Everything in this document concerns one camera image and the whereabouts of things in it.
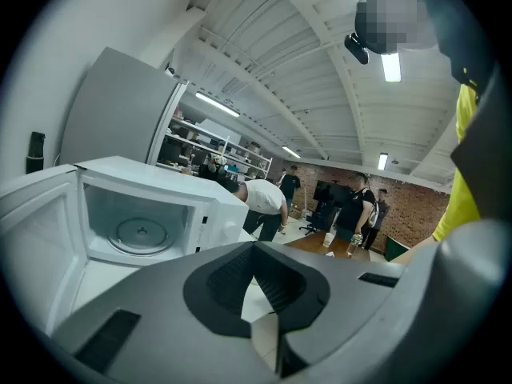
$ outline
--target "black slot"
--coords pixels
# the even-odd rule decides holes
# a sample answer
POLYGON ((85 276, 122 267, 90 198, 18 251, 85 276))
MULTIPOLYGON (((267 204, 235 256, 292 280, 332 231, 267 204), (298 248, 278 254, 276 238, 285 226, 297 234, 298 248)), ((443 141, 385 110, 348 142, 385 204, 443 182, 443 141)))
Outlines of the black slot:
POLYGON ((86 366, 105 373, 137 325, 140 314, 117 310, 75 355, 86 366))
POLYGON ((382 276, 380 274, 373 273, 364 273, 359 276, 359 280, 385 287, 395 287, 395 285, 398 283, 398 278, 392 278, 390 276, 382 276))

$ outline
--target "yellow shirt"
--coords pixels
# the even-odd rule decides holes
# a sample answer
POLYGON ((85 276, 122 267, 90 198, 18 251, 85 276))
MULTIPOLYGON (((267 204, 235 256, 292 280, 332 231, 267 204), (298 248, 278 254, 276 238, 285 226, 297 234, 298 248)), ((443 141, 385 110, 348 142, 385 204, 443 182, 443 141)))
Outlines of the yellow shirt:
MULTIPOLYGON (((476 93, 468 86, 462 85, 457 100, 456 131, 459 142, 466 136, 466 128, 476 109, 476 93)), ((479 219, 480 215, 478 214, 473 196, 471 196, 471 192, 461 173, 456 170, 448 207, 432 235, 436 240, 441 241, 453 229, 464 223, 477 221, 479 219)))

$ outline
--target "ceiling light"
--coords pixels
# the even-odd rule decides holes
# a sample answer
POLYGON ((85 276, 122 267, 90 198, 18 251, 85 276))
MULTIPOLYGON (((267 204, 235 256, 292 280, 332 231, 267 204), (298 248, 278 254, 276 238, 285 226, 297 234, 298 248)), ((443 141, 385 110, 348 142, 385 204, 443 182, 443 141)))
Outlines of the ceiling light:
POLYGON ((386 168, 388 154, 382 153, 380 157, 378 157, 378 168, 380 170, 384 170, 386 168))
POLYGON ((300 158, 300 156, 298 156, 295 152, 293 152, 290 148, 288 148, 288 146, 284 146, 283 149, 288 152, 289 154, 292 154, 293 156, 295 156, 296 158, 300 158))
POLYGON ((381 58, 386 81, 400 82, 402 80, 402 73, 400 72, 400 57, 398 53, 383 54, 381 58))
POLYGON ((227 112, 229 115, 232 115, 233 117, 239 117, 240 114, 236 111, 233 111, 232 109, 228 108, 227 106, 221 104, 220 102, 218 101, 215 101, 214 99, 210 98, 210 97, 207 97, 201 93, 195 93, 195 96, 205 102, 208 102, 209 104, 211 104, 212 106, 216 106, 217 108, 219 108, 220 110, 223 110, 224 112, 227 112))

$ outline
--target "white ceiling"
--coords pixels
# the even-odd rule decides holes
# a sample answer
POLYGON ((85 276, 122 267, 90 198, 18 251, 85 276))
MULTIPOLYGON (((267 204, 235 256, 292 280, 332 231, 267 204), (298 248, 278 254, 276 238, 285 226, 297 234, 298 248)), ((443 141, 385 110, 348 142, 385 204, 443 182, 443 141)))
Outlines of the white ceiling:
POLYGON ((305 158, 375 167, 387 152, 399 162, 387 170, 448 184, 450 62, 437 49, 401 51, 402 81, 386 82, 378 55, 363 66, 342 44, 357 1, 190 0, 207 15, 180 45, 176 72, 305 158))

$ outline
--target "black hair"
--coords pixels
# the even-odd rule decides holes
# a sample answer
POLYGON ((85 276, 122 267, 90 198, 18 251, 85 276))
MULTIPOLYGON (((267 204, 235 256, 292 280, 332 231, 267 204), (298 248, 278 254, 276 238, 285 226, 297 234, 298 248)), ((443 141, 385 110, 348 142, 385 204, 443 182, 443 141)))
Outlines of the black hair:
POLYGON ((236 181, 232 181, 231 179, 224 178, 220 181, 218 181, 218 184, 222 186, 224 189, 228 190, 232 194, 235 192, 238 192, 240 189, 240 185, 236 181))
POLYGON ((362 178, 362 180, 365 182, 365 184, 367 184, 367 185, 368 185, 368 181, 369 181, 370 179, 368 178, 368 175, 367 175, 367 174, 364 174, 363 172, 356 172, 356 173, 354 174, 354 176, 355 176, 356 178, 362 178))

